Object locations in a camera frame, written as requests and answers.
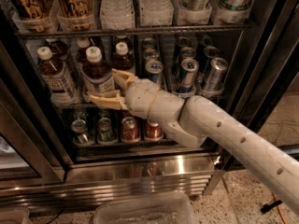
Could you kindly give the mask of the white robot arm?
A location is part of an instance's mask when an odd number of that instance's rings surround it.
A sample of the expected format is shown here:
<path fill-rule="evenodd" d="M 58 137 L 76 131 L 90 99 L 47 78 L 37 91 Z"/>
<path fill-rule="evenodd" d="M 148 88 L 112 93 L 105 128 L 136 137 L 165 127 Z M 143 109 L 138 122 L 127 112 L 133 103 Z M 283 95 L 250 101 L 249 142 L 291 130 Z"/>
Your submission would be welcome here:
<path fill-rule="evenodd" d="M 127 110 L 157 122 L 168 138 L 196 148 L 207 138 L 228 151 L 299 215 L 299 161 L 275 147 L 203 96 L 182 99 L 146 78 L 114 69 L 118 90 L 90 93 L 99 107 Z"/>

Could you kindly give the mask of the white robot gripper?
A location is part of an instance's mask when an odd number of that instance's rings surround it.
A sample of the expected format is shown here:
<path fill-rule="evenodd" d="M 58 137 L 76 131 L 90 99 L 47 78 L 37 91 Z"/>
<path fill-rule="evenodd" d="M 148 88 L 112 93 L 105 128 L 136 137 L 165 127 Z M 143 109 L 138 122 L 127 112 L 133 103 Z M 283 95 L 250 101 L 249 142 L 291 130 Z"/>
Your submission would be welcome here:
<path fill-rule="evenodd" d="M 131 72 L 112 69 L 115 82 L 123 90 L 127 90 L 125 100 L 119 90 L 104 93 L 88 93 L 89 99 L 98 107 L 114 110 L 127 110 L 134 116 L 146 119 L 151 105 L 160 90 L 160 87 L 148 80 L 138 79 Z"/>

